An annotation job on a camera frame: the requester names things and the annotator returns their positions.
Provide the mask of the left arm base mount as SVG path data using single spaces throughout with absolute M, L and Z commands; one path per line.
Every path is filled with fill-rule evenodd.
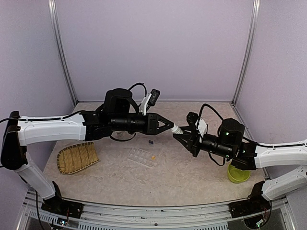
M 41 208 L 42 210 L 50 213 L 79 219 L 83 211 L 83 204 L 55 196 L 44 200 Z

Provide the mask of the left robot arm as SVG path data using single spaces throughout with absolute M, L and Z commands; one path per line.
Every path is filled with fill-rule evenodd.
M 49 182 L 32 162 L 27 146 L 34 143 L 77 140 L 93 141 L 112 135 L 114 131 L 158 135 L 166 130 L 176 131 L 173 122 L 147 108 L 154 106 L 160 92 L 152 90 L 141 105 L 132 92 L 123 88 L 109 90 L 103 104 L 94 111 L 78 111 L 65 116 L 27 117 L 14 111 L 6 118 L 0 162 L 8 170 L 18 173 L 57 213 L 67 209 L 58 186 Z

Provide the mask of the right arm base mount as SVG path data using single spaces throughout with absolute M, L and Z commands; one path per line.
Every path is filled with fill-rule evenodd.
M 232 202 L 229 205 L 232 218 L 243 217 L 259 212 L 263 212 L 271 208 L 271 201 L 250 201 L 242 200 Z

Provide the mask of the clear plastic pill organizer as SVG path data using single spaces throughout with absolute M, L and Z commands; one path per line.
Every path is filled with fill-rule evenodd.
M 128 159 L 147 167 L 155 167 L 163 144 L 153 138 L 138 138 L 129 149 Z

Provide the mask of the white pill bottle with cap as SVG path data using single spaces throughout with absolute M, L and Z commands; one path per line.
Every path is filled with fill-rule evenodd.
M 122 139 L 123 138 L 123 132 L 116 131 L 115 133 L 116 133 L 116 138 L 118 138 L 118 139 Z

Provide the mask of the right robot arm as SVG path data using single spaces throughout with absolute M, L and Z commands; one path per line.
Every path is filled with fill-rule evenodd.
M 254 185 L 250 198 L 245 202 L 248 212 L 255 213 L 264 205 L 282 195 L 307 184 L 307 142 L 305 140 L 284 144 L 260 144 L 244 138 L 245 127 L 237 120 L 227 118 L 218 128 L 218 134 L 207 132 L 207 124 L 194 115 L 188 126 L 171 128 L 173 137 L 194 157 L 205 151 L 243 171 L 271 166 L 295 165 L 297 168 L 272 180 Z

